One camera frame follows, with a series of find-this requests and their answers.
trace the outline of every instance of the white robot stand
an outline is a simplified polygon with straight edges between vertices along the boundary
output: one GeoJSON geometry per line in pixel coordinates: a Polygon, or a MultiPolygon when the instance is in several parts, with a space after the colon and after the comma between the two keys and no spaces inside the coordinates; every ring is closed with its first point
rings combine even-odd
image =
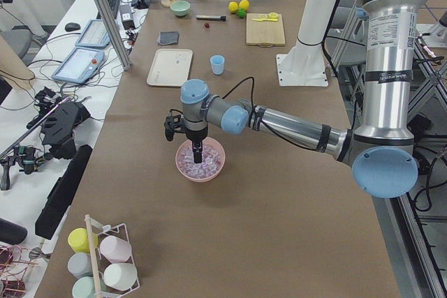
{"type": "Polygon", "coordinates": [[[298,39],[288,54],[277,54],[279,85],[326,87],[323,40],[335,0],[306,0],[298,39]]]}

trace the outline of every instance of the white tray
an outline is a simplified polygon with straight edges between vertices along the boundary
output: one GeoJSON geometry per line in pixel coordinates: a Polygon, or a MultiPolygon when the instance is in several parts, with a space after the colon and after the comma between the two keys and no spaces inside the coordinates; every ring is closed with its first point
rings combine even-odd
{"type": "Polygon", "coordinates": [[[147,83],[155,87],[180,87],[188,80],[193,59],[190,49],[158,49],[147,83]]]}

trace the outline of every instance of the yellow cup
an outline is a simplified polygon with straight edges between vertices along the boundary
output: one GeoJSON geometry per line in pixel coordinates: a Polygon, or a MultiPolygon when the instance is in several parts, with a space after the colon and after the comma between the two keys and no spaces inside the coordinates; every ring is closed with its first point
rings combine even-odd
{"type": "MultiPolygon", "coordinates": [[[[95,247],[98,246],[98,235],[93,233],[95,247]]],[[[76,228],[68,236],[68,245],[75,253],[90,253],[89,238],[85,228],[76,228]]]]}

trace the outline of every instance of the lime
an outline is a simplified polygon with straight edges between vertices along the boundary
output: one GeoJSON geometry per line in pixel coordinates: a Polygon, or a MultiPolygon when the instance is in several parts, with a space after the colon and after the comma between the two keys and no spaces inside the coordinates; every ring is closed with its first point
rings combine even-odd
{"type": "Polygon", "coordinates": [[[243,8],[247,12],[250,8],[250,2],[248,0],[241,0],[239,2],[239,8],[243,8]]]}
{"type": "Polygon", "coordinates": [[[238,8],[239,6],[235,1],[232,1],[228,4],[228,10],[230,11],[230,13],[236,13],[238,8]]]}
{"type": "Polygon", "coordinates": [[[245,9],[239,8],[236,12],[237,16],[241,19],[244,19],[247,16],[247,12],[245,12],[245,9]]]}

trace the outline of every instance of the blue joint cap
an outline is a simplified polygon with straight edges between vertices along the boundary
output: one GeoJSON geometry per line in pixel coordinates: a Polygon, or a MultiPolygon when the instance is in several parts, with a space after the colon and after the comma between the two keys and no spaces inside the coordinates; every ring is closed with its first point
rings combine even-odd
{"type": "Polygon", "coordinates": [[[230,134],[240,134],[247,122],[249,121],[249,113],[241,106],[231,106],[222,116],[221,128],[230,134]]]}
{"type": "Polygon", "coordinates": [[[183,104],[196,104],[205,99],[210,90],[206,82],[198,79],[187,80],[180,89],[180,100],[183,104]]]}
{"type": "Polygon", "coordinates": [[[352,175],[365,192],[378,198],[395,198],[410,191],[418,179],[418,166],[405,150],[375,147],[357,156],[352,175]]]}
{"type": "Polygon", "coordinates": [[[356,15],[359,19],[365,21],[369,19],[369,15],[362,7],[356,7],[356,15]]]}

